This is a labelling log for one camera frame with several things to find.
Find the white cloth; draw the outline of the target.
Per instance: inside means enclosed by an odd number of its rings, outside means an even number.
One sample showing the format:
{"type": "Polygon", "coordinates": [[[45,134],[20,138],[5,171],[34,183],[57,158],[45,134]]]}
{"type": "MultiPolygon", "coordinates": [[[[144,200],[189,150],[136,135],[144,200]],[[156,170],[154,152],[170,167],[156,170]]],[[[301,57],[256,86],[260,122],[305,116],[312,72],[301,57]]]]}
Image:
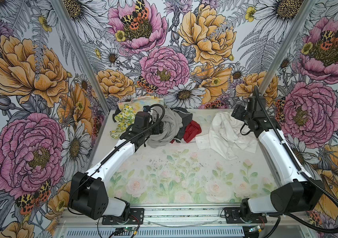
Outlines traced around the white cloth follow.
{"type": "Polygon", "coordinates": [[[255,153],[258,141],[253,135],[242,135],[244,123],[229,112],[218,112],[211,121],[209,133],[195,138],[198,149],[212,149],[226,160],[235,160],[236,150],[255,153]]]}

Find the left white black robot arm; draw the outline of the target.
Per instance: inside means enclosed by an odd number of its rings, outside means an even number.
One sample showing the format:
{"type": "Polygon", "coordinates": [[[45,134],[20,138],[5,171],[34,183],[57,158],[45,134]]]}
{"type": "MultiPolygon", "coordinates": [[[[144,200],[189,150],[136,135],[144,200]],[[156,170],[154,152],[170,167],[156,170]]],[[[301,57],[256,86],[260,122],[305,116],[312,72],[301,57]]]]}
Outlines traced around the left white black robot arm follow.
{"type": "Polygon", "coordinates": [[[138,112],[134,123],[119,137],[113,150],[104,159],[86,172],[77,172],[71,180],[68,201],[70,212],[85,215],[93,220],[111,218],[118,223],[126,223],[131,218],[129,202],[110,197],[107,184],[121,165],[152,135],[163,133],[165,112],[153,116],[150,111],[138,112]]]}

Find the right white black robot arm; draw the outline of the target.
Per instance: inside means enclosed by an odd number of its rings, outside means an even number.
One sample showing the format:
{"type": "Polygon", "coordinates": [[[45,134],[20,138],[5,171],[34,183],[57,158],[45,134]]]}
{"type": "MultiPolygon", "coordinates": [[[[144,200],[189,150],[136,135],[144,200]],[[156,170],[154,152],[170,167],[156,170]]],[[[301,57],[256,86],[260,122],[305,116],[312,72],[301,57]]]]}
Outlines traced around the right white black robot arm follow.
{"type": "Polygon", "coordinates": [[[264,103],[264,97],[251,96],[246,107],[238,106],[232,113],[254,133],[278,186],[268,195],[242,200],[239,213],[246,222],[255,215],[311,211],[323,194],[302,176],[306,170],[287,144],[276,119],[265,113],[264,103]]]}

